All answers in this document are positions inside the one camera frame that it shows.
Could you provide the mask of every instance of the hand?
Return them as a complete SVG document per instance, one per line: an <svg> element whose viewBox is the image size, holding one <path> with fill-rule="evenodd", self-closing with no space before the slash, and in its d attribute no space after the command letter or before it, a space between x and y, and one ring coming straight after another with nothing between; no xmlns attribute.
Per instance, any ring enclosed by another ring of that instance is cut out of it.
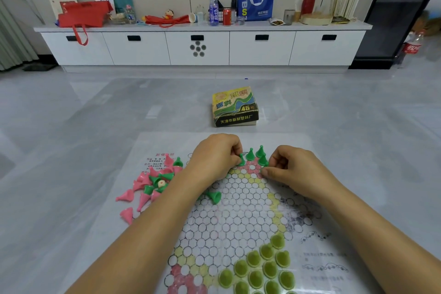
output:
<svg viewBox="0 0 441 294"><path fill-rule="evenodd" d="M317 202L343 187L313 152L289 145L278 146L261 173Z"/></svg>
<svg viewBox="0 0 441 294"><path fill-rule="evenodd" d="M193 170L208 187L214 181L225 178L229 169L240 163L242 151L238 136L212 134L193 151L186 169Z"/></svg>

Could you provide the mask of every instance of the black refrigerator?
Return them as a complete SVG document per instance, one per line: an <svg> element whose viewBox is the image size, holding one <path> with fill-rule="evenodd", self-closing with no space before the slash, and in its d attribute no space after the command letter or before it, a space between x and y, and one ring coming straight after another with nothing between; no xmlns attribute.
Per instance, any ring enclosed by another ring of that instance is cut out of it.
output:
<svg viewBox="0 0 441 294"><path fill-rule="evenodd" d="M373 0L368 30L349 68L389 69L429 0Z"/></svg>

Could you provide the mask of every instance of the blue bag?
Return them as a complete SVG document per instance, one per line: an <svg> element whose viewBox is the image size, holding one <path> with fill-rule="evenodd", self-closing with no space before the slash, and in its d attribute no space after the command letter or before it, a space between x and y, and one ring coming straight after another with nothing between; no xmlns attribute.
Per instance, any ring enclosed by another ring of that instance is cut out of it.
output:
<svg viewBox="0 0 441 294"><path fill-rule="evenodd" d="M246 21L267 20L273 16L274 0L237 0L238 16Z"/></svg>

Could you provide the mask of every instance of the cabinet top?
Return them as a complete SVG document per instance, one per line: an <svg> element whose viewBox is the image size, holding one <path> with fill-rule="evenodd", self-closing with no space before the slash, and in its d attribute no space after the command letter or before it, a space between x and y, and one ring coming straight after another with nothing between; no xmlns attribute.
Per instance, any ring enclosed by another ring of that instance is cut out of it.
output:
<svg viewBox="0 0 441 294"><path fill-rule="evenodd" d="M161 28L159 25L140 24L106 24L101 28L88 28L87 31L365 31L371 29L372 25L362 21L351 21L349 24L329 24L326 26L311 26L293 23L291 26L274 26L268 21L248 21L244 25L232 25L212 27L208 24L175 24L169 28ZM34 27L37 32L73 32L72 28L60 28L54 24Z"/></svg>

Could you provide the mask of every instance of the forearm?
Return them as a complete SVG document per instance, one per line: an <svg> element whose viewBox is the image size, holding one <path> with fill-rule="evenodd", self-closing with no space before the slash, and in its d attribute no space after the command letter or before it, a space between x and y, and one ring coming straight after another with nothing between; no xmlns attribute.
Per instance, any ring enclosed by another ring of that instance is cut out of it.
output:
<svg viewBox="0 0 441 294"><path fill-rule="evenodd" d="M441 262L342 187L319 201L387 293L441 293Z"/></svg>
<svg viewBox="0 0 441 294"><path fill-rule="evenodd" d="M67 291L152 293L203 184L184 169Z"/></svg>

